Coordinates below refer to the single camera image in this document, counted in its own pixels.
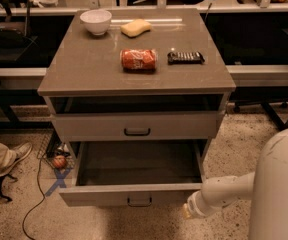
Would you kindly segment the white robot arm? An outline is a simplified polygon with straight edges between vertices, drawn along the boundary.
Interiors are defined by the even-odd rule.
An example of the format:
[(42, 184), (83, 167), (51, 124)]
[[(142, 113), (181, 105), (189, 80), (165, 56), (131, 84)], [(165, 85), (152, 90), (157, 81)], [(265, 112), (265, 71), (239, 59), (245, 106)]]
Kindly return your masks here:
[(288, 240), (288, 129), (265, 144), (255, 171), (207, 179), (183, 205), (184, 216), (206, 218), (238, 200), (251, 202), (248, 240)]

